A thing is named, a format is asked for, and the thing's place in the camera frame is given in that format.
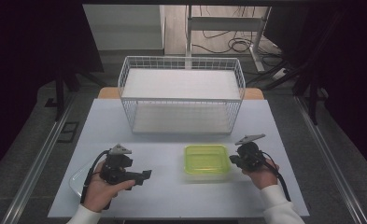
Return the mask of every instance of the human hand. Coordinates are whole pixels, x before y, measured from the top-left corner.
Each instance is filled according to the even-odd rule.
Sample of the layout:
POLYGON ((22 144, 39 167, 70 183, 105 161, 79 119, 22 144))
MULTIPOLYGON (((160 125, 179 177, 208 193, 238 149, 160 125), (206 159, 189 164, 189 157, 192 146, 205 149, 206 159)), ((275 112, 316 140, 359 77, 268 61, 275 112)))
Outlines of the human hand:
POLYGON ((102 212, 110 200, 117 196, 119 191, 128 189, 134 185, 134 180, 127 180, 117 185, 107 184, 99 176, 104 163, 105 161, 101 161, 96 166, 83 204, 87 209, 97 213, 102 212))
MULTIPOLYGON (((271 160, 266 159, 266 162, 268 162, 272 166, 276 166, 276 170, 279 169, 279 166, 274 164, 271 160)), ((258 189, 264 189, 268 186, 278 184, 278 180, 277 180, 276 176, 265 165, 263 165, 257 171, 250 172, 250 171, 247 171, 247 170, 242 170, 242 173, 244 175, 248 175, 252 179, 253 184, 258 189)))

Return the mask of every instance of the green plastic container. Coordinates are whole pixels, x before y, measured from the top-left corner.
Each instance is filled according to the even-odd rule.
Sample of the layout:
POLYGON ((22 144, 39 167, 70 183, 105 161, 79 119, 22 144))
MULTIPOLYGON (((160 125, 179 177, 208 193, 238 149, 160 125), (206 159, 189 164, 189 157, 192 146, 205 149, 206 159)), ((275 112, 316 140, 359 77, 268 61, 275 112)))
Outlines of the green plastic container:
POLYGON ((227 148, 223 145, 190 145, 184 149, 189 175, 224 175, 230 171, 227 148))

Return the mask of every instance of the aluminum rail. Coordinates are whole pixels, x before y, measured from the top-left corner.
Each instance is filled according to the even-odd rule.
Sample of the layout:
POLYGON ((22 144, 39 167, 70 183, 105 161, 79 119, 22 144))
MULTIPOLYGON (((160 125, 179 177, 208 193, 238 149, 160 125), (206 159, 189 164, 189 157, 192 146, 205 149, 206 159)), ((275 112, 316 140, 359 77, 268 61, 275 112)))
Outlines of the aluminum rail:
POLYGON ((35 161, 32 164, 32 167, 30 168, 26 177, 23 179, 20 189, 15 195, 14 200, 10 204, 10 207, 8 208, 1 223, 18 223, 23 209, 28 203, 29 197, 31 196, 32 191, 35 188, 35 184, 37 183, 37 180, 40 177, 47 160, 49 159, 49 154, 51 153, 58 139, 58 135, 61 132, 64 123, 66 122, 75 98, 75 93, 70 93, 67 96, 66 108, 64 113, 61 115, 60 120, 54 123, 51 131, 49 132, 49 136, 46 139, 46 142, 38 152, 35 161))
POLYGON ((308 126, 310 133, 312 134, 317 143, 319 152, 322 155, 323 160, 326 162, 326 165, 328 166, 328 169, 332 175, 332 178, 338 190, 343 196, 343 199, 346 203, 346 207, 348 208, 349 213, 351 214, 355 223, 357 224, 367 223, 367 218, 364 215, 363 209, 361 208, 360 202, 357 196, 355 195, 354 190, 350 187, 348 181, 344 177, 343 172, 341 171, 340 167, 337 164, 337 161, 332 155, 332 151, 329 149, 329 146, 326 143, 325 139, 323 138, 320 129, 318 128, 318 126, 312 123, 312 120, 308 116, 306 112, 307 107, 305 102, 303 101, 303 97, 295 96, 294 99, 297 105, 300 107, 305 123, 308 126))

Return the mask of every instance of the left hand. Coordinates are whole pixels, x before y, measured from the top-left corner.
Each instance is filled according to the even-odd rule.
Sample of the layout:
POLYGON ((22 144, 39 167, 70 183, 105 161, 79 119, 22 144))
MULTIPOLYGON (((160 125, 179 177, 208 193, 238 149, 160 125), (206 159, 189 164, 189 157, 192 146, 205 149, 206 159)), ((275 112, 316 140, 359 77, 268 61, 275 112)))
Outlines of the left hand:
POLYGON ((102 212, 110 200, 117 196, 119 191, 128 189, 134 185, 134 180, 127 180, 117 185, 106 183, 99 176, 99 172, 101 172, 104 163, 105 161, 101 161, 96 166, 83 204, 84 207, 96 213, 102 212))

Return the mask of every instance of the right hand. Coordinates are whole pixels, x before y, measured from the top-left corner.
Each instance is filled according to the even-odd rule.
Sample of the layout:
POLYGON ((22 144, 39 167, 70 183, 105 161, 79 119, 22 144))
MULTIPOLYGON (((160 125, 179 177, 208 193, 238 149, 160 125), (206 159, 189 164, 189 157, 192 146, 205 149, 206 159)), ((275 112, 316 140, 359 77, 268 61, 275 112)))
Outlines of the right hand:
MULTIPOLYGON (((276 166, 276 170, 279 169, 279 166, 276 165, 276 164, 273 164, 273 162, 271 160, 266 159, 266 162, 268 162, 272 166, 276 166)), ((257 171, 250 172, 250 171, 247 171, 247 170, 242 170, 242 173, 244 175, 248 175, 252 179, 253 184, 258 189, 264 189, 268 186, 278 184, 278 179, 276 178, 276 176, 265 165, 263 165, 257 171)))

